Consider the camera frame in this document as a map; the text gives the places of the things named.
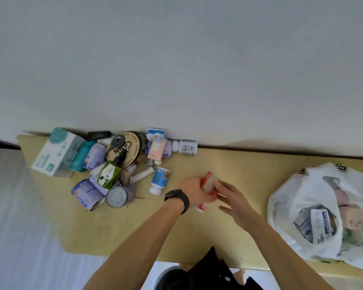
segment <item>white box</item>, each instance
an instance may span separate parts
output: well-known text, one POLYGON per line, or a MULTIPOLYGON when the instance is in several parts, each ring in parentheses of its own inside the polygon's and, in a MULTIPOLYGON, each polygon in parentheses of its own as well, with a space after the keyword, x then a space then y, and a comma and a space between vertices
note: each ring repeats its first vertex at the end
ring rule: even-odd
POLYGON ((56 127, 31 168, 49 176, 69 178, 73 173, 71 162, 84 142, 82 137, 56 127))

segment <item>black watch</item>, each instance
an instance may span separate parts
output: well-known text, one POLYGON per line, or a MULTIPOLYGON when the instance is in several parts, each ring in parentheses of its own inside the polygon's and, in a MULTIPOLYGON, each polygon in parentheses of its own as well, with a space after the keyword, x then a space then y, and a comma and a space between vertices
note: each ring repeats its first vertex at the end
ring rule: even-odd
POLYGON ((182 214, 184 214, 190 207, 190 200, 188 199, 188 196, 185 195, 185 193, 181 189, 171 190, 170 192, 165 194, 164 201, 172 197, 178 197, 184 202, 184 211, 182 212, 182 214))

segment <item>white plastic bag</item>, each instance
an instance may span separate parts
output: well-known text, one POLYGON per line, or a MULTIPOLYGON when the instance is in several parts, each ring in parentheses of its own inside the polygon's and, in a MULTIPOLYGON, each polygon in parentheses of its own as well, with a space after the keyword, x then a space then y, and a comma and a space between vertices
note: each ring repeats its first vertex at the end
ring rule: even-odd
POLYGON ((350 205, 363 209, 363 173, 340 164, 328 163, 294 174, 275 193, 267 205, 268 223, 302 258, 342 260, 363 269, 363 232, 343 229, 334 190, 325 181, 334 179, 346 192, 350 205), (334 215, 335 234, 322 243, 309 242, 293 223, 303 208, 323 205, 334 215))

